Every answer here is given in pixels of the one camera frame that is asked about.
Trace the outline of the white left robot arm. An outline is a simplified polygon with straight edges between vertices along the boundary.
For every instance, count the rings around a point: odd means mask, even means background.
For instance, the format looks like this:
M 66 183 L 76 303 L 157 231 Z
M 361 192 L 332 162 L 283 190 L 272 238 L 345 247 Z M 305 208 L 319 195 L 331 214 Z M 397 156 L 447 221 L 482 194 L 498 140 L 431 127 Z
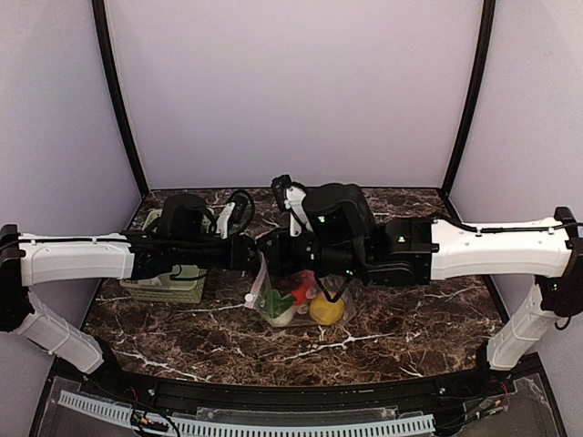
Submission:
M 42 237 L 14 224 L 1 228 L 1 330 L 21 335 L 48 354 L 92 375 L 115 369 L 105 343 L 73 327 L 31 288 L 70 279 L 153 279 L 179 266 L 253 269 L 256 249 L 247 235 L 255 213 L 251 194 L 234 191 L 219 215 L 198 196 L 165 200 L 144 229 L 101 236 Z

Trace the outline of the yellow lemon toy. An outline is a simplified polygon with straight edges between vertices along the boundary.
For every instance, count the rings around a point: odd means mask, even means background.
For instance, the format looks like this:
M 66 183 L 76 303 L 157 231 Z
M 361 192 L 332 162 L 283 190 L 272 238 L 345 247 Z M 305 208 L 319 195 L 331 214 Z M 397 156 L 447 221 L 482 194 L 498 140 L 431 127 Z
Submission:
M 309 315 L 318 324 L 329 326 L 343 317 L 344 309 L 343 300 L 330 302 L 323 295 L 318 295 L 311 301 Z

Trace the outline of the green leafy vegetable toy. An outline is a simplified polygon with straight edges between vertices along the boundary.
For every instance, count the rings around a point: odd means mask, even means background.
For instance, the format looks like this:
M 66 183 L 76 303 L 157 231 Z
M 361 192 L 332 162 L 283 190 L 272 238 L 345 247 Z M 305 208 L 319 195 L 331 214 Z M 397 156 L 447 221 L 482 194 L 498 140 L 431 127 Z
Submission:
M 288 326 L 294 317 L 295 298 L 291 294 L 281 294 L 276 289 L 267 289 L 259 302 L 259 312 L 273 327 Z

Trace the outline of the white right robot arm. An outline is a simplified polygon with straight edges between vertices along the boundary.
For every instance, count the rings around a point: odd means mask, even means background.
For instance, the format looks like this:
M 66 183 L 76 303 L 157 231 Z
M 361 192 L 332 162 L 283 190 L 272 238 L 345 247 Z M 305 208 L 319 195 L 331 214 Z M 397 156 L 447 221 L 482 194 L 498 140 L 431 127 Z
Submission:
M 390 287 L 475 275 L 531 276 L 519 309 L 481 349 L 479 361 L 488 371 L 512 370 L 557 320 L 582 311 L 582 239 L 569 208 L 523 223 L 431 217 L 379 224 L 355 184 L 304 188 L 281 177 L 272 191 L 290 216 L 288 228 L 258 240 L 275 276 L 307 269 L 319 277 Z

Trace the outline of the clear zip top bag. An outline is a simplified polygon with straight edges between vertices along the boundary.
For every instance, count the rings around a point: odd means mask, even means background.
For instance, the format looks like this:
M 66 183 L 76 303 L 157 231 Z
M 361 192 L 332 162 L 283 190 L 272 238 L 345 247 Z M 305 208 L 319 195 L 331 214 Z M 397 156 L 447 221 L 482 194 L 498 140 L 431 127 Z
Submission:
M 342 326 L 356 316 L 348 279 L 334 275 L 321 279 L 310 270 L 278 277 L 269 273 L 264 256 L 260 261 L 243 306 L 255 310 L 270 326 Z

